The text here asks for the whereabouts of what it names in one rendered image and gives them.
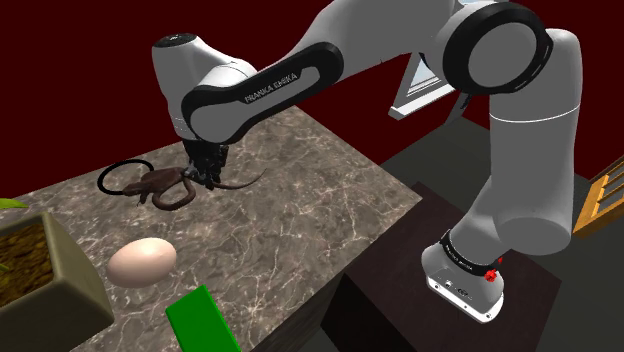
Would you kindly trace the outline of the green box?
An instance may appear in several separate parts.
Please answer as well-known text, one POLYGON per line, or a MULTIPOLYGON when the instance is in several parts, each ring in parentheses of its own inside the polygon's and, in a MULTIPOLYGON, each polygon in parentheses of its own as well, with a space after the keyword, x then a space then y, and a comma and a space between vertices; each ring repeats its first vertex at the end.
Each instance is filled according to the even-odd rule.
POLYGON ((241 352, 205 285, 167 307, 165 313, 182 352, 241 352))

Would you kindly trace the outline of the beige egg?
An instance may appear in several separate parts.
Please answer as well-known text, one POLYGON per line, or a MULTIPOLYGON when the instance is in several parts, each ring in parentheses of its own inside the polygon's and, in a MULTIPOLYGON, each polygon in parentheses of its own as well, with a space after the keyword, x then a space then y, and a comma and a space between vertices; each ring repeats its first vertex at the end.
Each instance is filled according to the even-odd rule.
POLYGON ((108 280, 123 288, 144 288, 162 281, 174 269, 177 252, 168 241, 142 238, 120 248, 109 260, 108 280))

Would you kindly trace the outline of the brown lizard figure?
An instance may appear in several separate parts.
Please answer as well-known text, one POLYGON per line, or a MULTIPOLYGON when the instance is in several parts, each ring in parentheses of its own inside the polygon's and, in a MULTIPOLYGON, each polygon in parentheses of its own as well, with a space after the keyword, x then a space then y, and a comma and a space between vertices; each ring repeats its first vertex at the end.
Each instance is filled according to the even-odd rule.
POLYGON ((184 168, 171 167, 144 174, 139 181, 125 186, 121 190, 121 194, 128 197, 139 195, 138 204, 145 204, 148 196, 152 195, 152 203, 156 208, 164 211, 175 211, 195 199, 196 189, 192 185, 192 179, 184 175, 184 168), (187 194, 173 203, 164 202, 161 196, 180 182, 184 184, 187 194))

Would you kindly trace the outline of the wooden chair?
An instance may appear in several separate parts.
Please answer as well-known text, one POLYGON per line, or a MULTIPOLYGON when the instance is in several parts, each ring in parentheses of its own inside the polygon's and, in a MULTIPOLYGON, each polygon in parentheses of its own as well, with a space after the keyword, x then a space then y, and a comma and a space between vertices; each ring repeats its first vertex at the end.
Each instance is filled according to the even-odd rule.
POLYGON ((579 238, 604 228, 624 215, 624 155, 591 181, 573 229, 579 238))

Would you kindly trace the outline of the white window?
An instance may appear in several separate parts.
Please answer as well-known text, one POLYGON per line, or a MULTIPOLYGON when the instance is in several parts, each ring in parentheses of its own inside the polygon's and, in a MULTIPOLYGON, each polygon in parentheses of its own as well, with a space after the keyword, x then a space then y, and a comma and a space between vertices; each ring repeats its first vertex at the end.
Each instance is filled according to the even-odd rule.
POLYGON ((419 54, 412 54, 388 115, 401 120, 453 92, 455 89, 437 77, 419 54))

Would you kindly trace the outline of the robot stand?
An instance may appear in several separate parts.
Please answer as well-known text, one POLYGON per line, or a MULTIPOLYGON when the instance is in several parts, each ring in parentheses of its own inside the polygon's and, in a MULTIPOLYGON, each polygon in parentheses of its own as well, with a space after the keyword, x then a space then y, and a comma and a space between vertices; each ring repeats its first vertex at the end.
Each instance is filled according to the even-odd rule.
POLYGON ((535 352, 560 279, 517 252, 502 261, 500 314, 481 324, 433 292, 421 253, 462 212, 421 183, 420 201, 346 269, 321 327, 339 352, 535 352))

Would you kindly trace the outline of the olive square plant pot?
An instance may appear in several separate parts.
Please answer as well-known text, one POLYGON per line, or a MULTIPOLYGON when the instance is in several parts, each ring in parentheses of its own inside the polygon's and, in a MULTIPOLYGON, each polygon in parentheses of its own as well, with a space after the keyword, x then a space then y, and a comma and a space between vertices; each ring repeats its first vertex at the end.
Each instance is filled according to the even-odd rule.
POLYGON ((0 352, 70 352, 115 321, 94 265, 48 212, 0 227, 0 238, 40 224, 46 235, 52 280, 0 307, 0 352))

